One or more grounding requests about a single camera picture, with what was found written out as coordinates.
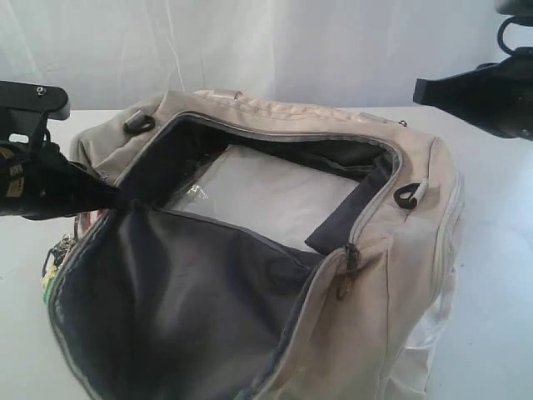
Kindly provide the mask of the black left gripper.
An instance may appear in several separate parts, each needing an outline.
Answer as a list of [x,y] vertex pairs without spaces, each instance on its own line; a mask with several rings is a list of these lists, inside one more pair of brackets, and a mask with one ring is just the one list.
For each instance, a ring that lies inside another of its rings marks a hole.
[[1,142],[1,214],[29,220],[67,218],[121,204],[117,187],[106,184],[54,142],[38,150]]

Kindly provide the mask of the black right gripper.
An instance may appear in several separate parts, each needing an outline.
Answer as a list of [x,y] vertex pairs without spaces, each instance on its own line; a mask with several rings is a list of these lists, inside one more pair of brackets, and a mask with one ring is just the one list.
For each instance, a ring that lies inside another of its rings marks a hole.
[[532,138],[532,59],[509,57],[469,72],[416,80],[413,102],[499,138]]

